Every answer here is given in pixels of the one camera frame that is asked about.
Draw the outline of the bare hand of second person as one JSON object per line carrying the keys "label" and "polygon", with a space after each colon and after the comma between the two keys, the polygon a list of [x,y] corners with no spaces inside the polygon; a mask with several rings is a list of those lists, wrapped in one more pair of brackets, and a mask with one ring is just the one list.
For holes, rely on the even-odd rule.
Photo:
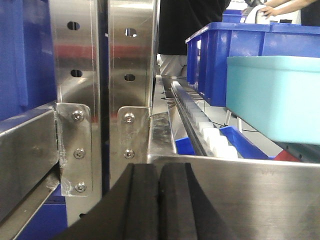
{"label": "bare hand of second person", "polygon": [[266,18],[270,18],[270,17],[276,17],[280,14],[280,10],[279,9],[275,9],[271,6],[265,6],[263,8],[261,8],[259,10],[259,12],[262,13],[262,15]]}

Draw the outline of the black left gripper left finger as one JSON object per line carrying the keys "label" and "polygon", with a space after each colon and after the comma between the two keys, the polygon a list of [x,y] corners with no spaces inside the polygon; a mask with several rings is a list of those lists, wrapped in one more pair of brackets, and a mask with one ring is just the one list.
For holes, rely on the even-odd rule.
{"label": "black left gripper left finger", "polygon": [[158,176],[153,164],[129,163],[110,191],[56,240],[156,240]]}

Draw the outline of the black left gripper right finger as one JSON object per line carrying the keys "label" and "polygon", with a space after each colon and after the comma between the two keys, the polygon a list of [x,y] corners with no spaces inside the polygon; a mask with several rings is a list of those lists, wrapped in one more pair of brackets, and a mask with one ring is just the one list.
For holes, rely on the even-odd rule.
{"label": "black left gripper right finger", "polygon": [[201,188],[189,163],[167,163],[159,180],[161,240],[236,240]]}

